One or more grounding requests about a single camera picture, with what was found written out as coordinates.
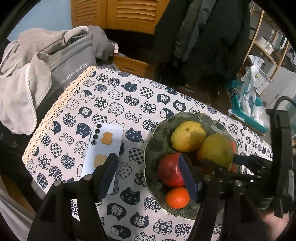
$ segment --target gray towel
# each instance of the gray towel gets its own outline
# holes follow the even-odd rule
[[[93,50],[96,57],[107,58],[113,54],[113,45],[108,43],[104,31],[91,26],[96,38]],[[37,125],[36,109],[48,93],[52,78],[49,67],[38,58],[37,53],[54,41],[68,40],[86,34],[89,28],[80,26],[71,30],[49,31],[31,28],[19,35],[6,47],[0,64],[0,121],[15,134],[30,135]],[[60,50],[64,41],[58,41],[42,53]]]

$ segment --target table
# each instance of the table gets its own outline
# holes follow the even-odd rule
[[[119,167],[129,175],[116,175],[115,188],[97,204],[107,235],[119,240],[183,241],[194,223],[161,209],[144,181],[144,148],[158,123],[180,111],[202,112],[221,122],[236,140],[241,155],[272,158],[271,148],[240,122],[170,87],[112,69],[89,67],[60,97],[35,132],[23,161],[47,192],[55,180],[77,181],[96,121],[124,127]],[[243,173],[250,174],[244,166]],[[124,202],[121,194],[138,200]],[[79,219],[76,201],[72,214]],[[223,211],[217,215],[212,240],[219,237]]]

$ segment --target louvered door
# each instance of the louvered door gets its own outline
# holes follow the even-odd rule
[[[95,25],[106,28],[107,0],[71,0],[73,27]]]
[[[169,0],[108,0],[107,28],[154,34]]]

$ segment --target hanging coat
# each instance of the hanging coat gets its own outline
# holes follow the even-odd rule
[[[192,34],[196,18],[200,12],[202,0],[193,0],[190,4],[186,17],[177,34],[173,55],[177,59],[182,59],[187,47],[187,43]]]
[[[170,0],[154,31],[154,59],[159,63],[171,60],[177,33],[192,0]]]
[[[216,4],[216,0],[202,0],[200,11],[198,12],[194,27],[190,33],[190,38],[187,42],[186,49],[182,55],[182,61],[186,62],[189,58],[193,47],[195,46],[198,37],[202,34],[205,29],[205,25],[212,13],[212,10]]]
[[[236,78],[242,67],[250,34],[248,0],[218,0],[182,73],[189,86],[214,77],[222,84]]]

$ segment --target plastic bag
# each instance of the plastic bag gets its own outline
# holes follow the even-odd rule
[[[270,129],[269,115],[266,113],[266,110],[263,106],[254,105],[251,118],[253,118],[260,125]]]
[[[249,58],[253,65],[251,67],[246,67],[246,74],[242,78],[244,83],[239,95],[240,108],[248,116],[251,115],[252,109],[255,106],[256,80],[259,76],[259,69],[264,63],[263,59],[258,56],[249,55]]]

